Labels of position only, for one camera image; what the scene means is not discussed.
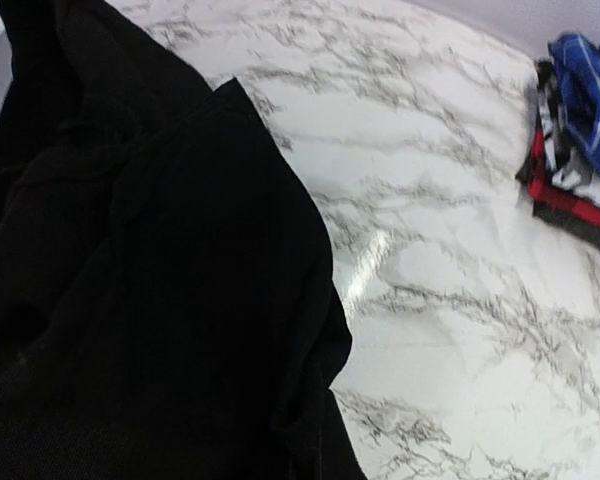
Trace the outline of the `black long sleeve shirt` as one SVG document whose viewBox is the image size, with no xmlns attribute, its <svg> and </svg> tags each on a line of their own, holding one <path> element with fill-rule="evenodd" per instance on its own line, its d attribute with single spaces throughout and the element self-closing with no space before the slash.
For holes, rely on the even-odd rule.
<svg viewBox="0 0 600 480">
<path fill-rule="evenodd" d="M 0 1 L 0 479 L 359 479 L 325 224 L 242 85 Z"/>
</svg>

